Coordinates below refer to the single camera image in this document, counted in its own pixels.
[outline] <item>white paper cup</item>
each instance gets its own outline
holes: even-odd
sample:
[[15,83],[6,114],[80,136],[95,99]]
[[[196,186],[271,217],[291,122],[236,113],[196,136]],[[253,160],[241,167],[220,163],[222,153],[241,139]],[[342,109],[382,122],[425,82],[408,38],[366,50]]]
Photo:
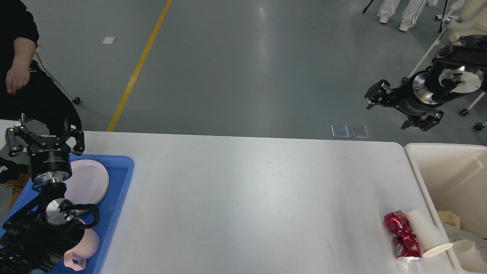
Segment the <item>white paper cup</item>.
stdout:
[[441,231],[439,231],[433,224],[431,218],[424,215],[418,209],[407,213],[406,218],[409,220],[412,232],[416,235],[419,247],[423,252],[423,257],[431,257],[442,253],[453,246],[453,244],[448,241],[446,235],[441,233]]
[[460,266],[466,271],[487,273],[487,266],[472,241],[454,242],[453,252],[455,252]]

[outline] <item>white pants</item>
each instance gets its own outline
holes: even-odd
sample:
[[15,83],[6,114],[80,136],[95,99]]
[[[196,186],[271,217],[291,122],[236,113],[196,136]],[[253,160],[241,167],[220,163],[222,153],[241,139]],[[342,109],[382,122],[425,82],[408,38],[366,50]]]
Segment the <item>white pants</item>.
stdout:
[[[409,0],[409,4],[402,13],[402,21],[401,24],[406,26],[412,27],[416,24],[416,20],[419,17],[421,11],[426,4],[427,0]],[[379,13],[377,16],[379,17],[391,17],[394,15],[394,12],[399,5],[399,0],[384,0],[382,5],[380,6]]]

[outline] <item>white table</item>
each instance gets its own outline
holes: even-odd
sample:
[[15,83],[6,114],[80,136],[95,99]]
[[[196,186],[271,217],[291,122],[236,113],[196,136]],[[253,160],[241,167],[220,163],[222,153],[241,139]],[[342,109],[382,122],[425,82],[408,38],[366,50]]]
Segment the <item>white table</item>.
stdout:
[[428,213],[396,143],[85,138],[86,154],[135,162],[104,274],[453,273],[445,254],[395,259],[383,216]]

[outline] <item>epoxy floor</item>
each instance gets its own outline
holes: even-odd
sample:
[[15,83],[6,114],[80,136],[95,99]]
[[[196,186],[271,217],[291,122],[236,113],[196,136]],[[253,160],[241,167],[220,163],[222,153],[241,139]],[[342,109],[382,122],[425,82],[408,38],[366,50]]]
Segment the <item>epoxy floor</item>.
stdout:
[[[48,68],[82,100],[84,130],[105,131],[167,2],[23,2]],[[425,6],[403,33],[405,1],[387,25],[381,1],[362,13],[368,2],[173,0],[115,131],[334,139],[330,125],[343,124],[367,126],[360,140],[485,145],[487,130],[473,125],[487,120],[486,99],[458,114],[477,94],[442,106],[428,132],[401,130],[406,117],[392,109],[365,109],[370,86],[397,86],[421,59],[444,4]]]

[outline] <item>blue tray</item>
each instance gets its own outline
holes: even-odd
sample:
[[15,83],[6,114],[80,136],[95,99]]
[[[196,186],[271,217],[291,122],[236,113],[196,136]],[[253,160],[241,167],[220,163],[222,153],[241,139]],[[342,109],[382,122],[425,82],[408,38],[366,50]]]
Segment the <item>blue tray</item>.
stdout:
[[[93,230],[100,236],[100,247],[98,251],[89,259],[86,260],[86,268],[81,271],[74,271],[71,268],[65,267],[63,258],[58,262],[54,269],[49,274],[97,274],[100,272],[105,257],[108,252],[108,247],[112,240],[115,226],[117,225],[118,217],[122,211],[122,206],[125,200],[125,195],[129,189],[130,181],[133,173],[133,160],[127,156],[107,156],[107,155],[70,155],[71,161],[80,159],[91,159],[100,162],[108,171],[110,182],[108,189],[103,199],[98,203],[100,209],[100,222]],[[16,211],[18,211],[27,202],[37,196],[37,192],[31,189],[32,181],[29,180],[26,187],[20,194],[17,202],[15,202],[12,210],[9,212],[7,219]],[[87,212],[79,215],[86,223],[93,221],[91,213]],[[5,233],[5,230],[0,228],[0,236]]]

